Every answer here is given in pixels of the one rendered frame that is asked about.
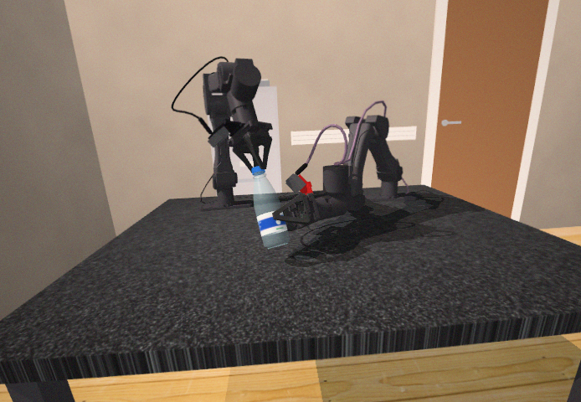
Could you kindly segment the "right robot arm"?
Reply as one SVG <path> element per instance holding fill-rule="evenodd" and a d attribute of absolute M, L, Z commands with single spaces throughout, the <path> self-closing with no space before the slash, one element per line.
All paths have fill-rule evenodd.
<path fill-rule="evenodd" d="M 232 80 L 233 76 L 234 80 Z M 261 73 L 254 66 L 252 59 L 236 58 L 235 62 L 219 62 L 214 74 L 203 74 L 205 112 L 206 115 L 209 115 L 213 131 L 224 119 L 230 120 L 231 113 L 236 112 L 237 108 L 242 106 L 246 109 L 247 106 L 252 106 L 254 109 L 252 100 L 256 95 L 260 81 Z M 232 90 L 230 91 L 231 84 Z M 212 95 L 210 91 L 208 92 L 209 87 L 212 93 L 228 94 Z M 213 188 L 217 190 L 219 205 L 218 203 L 201 204 L 199 211 L 252 207 L 252 200 L 234 201 L 233 187 L 236 187 L 236 183 L 238 183 L 238 176 L 234 172 L 230 160 L 228 139 L 229 131 L 223 126 L 208 140 L 208 143 L 215 150 Z"/>

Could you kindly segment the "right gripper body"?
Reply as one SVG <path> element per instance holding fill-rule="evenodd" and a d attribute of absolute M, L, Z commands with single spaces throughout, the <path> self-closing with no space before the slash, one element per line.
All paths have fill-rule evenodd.
<path fill-rule="evenodd" d="M 255 109 L 252 109 L 252 106 L 247 106 L 245 110 L 241 106 L 236 109 L 236 113 L 232 112 L 231 115 L 233 117 L 233 121 L 224 119 L 221 123 L 222 125 L 220 124 L 219 127 L 216 128 L 209 136 L 209 138 L 224 126 L 229 131 L 229 136 L 231 137 L 227 140 L 229 147 L 243 147 L 247 146 L 244 140 L 247 135 L 255 134 L 269 137 L 270 134 L 268 131 L 273 130 L 271 123 L 258 121 Z"/>

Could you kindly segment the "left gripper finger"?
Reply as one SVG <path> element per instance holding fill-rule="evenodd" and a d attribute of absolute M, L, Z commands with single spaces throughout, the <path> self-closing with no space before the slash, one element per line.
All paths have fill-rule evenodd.
<path fill-rule="evenodd" d="M 287 209 L 285 209 L 285 210 L 283 211 L 283 214 L 284 214 L 284 216 L 288 216 L 288 217 L 290 217 L 290 216 L 291 216 L 291 214 L 290 214 L 290 212 L 289 212 L 289 209 L 288 209 L 288 208 L 287 208 Z M 293 230 L 295 230 L 295 229 L 294 229 L 294 226 L 293 226 L 293 223 L 286 222 L 286 226 L 287 226 L 287 229 L 288 229 L 288 231 L 293 231 Z"/>
<path fill-rule="evenodd" d="M 299 214 L 299 218 L 297 217 L 288 217 L 280 215 L 285 209 L 289 208 L 292 204 L 296 204 L 297 212 Z M 294 197 L 291 201 L 281 206 L 275 212 L 272 213 L 273 219 L 295 223 L 295 224 L 309 224 L 311 222 L 310 215 L 306 206 L 306 201 L 304 198 L 303 193 L 300 193 L 296 197 Z"/>

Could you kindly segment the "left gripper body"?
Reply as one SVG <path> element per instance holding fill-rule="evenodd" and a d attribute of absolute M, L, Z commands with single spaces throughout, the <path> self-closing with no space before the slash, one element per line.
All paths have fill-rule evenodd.
<path fill-rule="evenodd" d="M 331 211 L 328 210 L 328 208 L 331 207 L 331 204 L 326 202 L 327 198 L 324 196 L 321 196 L 321 197 L 316 197 L 315 199 L 313 199 L 314 194 L 313 194 L 312 189 L 311 189 L 311 187 L 312 187 L 311 182 L 307 182 L 301 175 L 299 175 L 299 178 L 306 184 L 300 191 L 304 195 L 311 222 L 309 224 L 306 224 L 306 225 L 293 223 L 295 230 L 304 228 L 307 225 L 313 224 L 319 220 L 323 220 L 323 219 L 329 218 L 331 216 Z M 316 204 L 315 204 L 315 201 L 316 201 Z M 293 217 L 292 212 L 294 212 L 295 217 L 299 218 L 296 204 L 292 204 L 290 206 L 290 216 L 291 217 Z M 318 215 L 318 212 L 319 212 L 320 216 Z"/>

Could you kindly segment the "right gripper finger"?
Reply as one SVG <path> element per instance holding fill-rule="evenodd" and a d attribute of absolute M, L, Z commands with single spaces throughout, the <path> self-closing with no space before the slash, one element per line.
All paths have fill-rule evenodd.
<path fill-rule="evenodd" d="M 253 154 L 255 161 L 260 166 L 260 169 L 267 168 L 268 156 L 270 152 L 270 146 L 272 143 L 272 137 L 249 134 L 244 138 L 247 146 L 249 147 L 251 153 Z M 256 145 L 264 146 L 263 162 L 260 159 Z"/>
<path fill-rule="evenodd" d="M 254 158 L 253 154 L 251 153 L 249 147 L 247 147 L 247 146 L 243 146 L 243 147 L 241 147 L 241 146 L 235 146 L 232 150 L 233 150 L 233 153 L 247 166 L 247 168 L 250 171 L 251 171 L 251 169 L 253 167 L 250 164 L 250 162 L 247 159 L 247 157 L 244 155 L 245 153 L 250 153 L 251 154 L 251 156 L 253 158 L 253 162 L 254 162 L 254 167 L 259 166 L 258 163 L 255 161 L 255 158 Z"/>

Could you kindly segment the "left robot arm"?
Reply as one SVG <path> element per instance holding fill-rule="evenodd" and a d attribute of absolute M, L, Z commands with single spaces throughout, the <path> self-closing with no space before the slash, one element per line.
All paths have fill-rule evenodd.
<path fill-rule="evenodd" d="M 358 124 L 353 124 L 353 118 L 354 123 Z M 331 204 L 328 208 L 331 211 L 329 218 L 344 215 L 347 210 L 358 211 L 365 202 L 417 200 L 410 193 L 398 194 L 397 197 L 398 181 L 402 179 L 403 167 L 399 166 L 398 159 L 393 157 L 388 148 L 388 118 L 380 115 L 367 116 L 359 123 L 360 119 L 359 116 L 348 116 L 345 121 L 349 129 L 345 160 L 349 158 L 352 150 L 351 160 L 343 165 L 323 167 L 323 191 L 328 193 L 324 197 Z M 378 179 L 381 180 L 380 194 L 363 195 L 362 174 L 368 149 L 376 163 Z M 297 194 L 306 184 L 293 173 L 286 180 L 286 185 Z"/>

